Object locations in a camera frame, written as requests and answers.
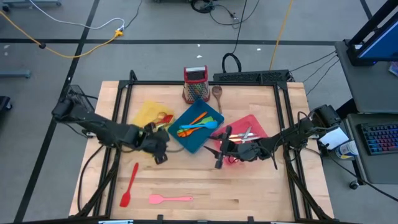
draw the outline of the green utensil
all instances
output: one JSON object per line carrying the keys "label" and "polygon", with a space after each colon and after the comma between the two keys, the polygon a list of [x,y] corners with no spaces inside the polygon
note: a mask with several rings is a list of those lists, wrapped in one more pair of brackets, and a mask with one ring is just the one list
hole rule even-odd
{"label": "green utensil", "polygon": [[[196,124],[206,124],[207,122],[210,122],[210,121],[214,121],[214,119],[213,119],[213,117],[211,117],[211,116],[209,116],[209,117],[207,117],[207,118],[203,118],[199,123],[196,123]],[[188,129],[179,129],[178,131],[177,131],[177,134],[178,133],[181,133],[181,132],[183,132],[183,131],[188,131],[190,128],[188,128]]]}

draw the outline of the wooden table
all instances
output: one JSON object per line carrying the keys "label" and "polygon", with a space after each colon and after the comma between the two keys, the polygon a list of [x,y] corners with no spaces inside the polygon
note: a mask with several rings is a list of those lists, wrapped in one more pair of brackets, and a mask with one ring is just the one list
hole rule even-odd
{"label": "wooden table", "polygon": [[[103,82],[96,105],[96,113],[111,119],[117,93],[118,82]],[[279,132],[279,122],[272,87],[268,86],[222,86],[221,105],[225,116],[223,125],[227,125],[248,114],[256,116],[269,136]],[[295,122],[298,111],[308,113],[307,97],[302,83],[288,83],[290,102]],[[190,105],[181,97],[182,86],[178,85],[134,85],[128,123],[139,111],[146,100],[156,101],[175,110],[179,117]],[[283,93],[280,100],[284,111],[285,125],[288,127]],[[217,102],[211,97],[208,102],[217,110]],[[180,146],[172,139],[169,149]],[[213,147],[209,140],[205,145]],[[83,164],[99,148],[97,139],[89,139]],[[317,150],[315,141],[310,141],[309,148]],[[83,177],[82,205],[91,197],[98,186],[103,163],[102,150],[88,165]],[[118,179],[114,194],[111,218],[156,219],[163,214],[165,220],[235,220],[245,221],[253,216],[255,221],[294,221],[290,200],[289,185],[282,148],[275,154],[278,170],[274,169],[271,159],[265,161],[244,162],[233,166],[215,169],[216,160],[205,149],[196,154],[182,151],[168,153],[169,160],[156,165],[153,158],[143,152],[122,154]],[[319,156],[309,151],[301,152],[307,189],[326,214],[333,217],[329,193]],[[119,206],[122,194],[126,191],[134,164],[139,162],[139,170],[131,189],[131,201],[127,208]],[[298,191],[301,217],[305,217],[302,196]],[[101,213],[104,213],[108,191],[103,194]],[[165,197],[191,195],[192,202],[164,202],[149,204],[150,194]],[[77,185],[70,214],[77,213]]]}

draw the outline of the wooden spoon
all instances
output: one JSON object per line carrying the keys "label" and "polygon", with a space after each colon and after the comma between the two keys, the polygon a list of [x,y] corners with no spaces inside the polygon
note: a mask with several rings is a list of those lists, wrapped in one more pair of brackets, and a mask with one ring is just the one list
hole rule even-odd
{"label": "wooden spoon", "polygon": [[223,111],[221,110],[221,103],[220,103],[220,98],[221,98],[221,95],[223,94],[223,89],[221,88],[221,86],[215,85],[211,89],[211,93],[217,99],[218,111],[220,112],[221,115],[223,115]]}

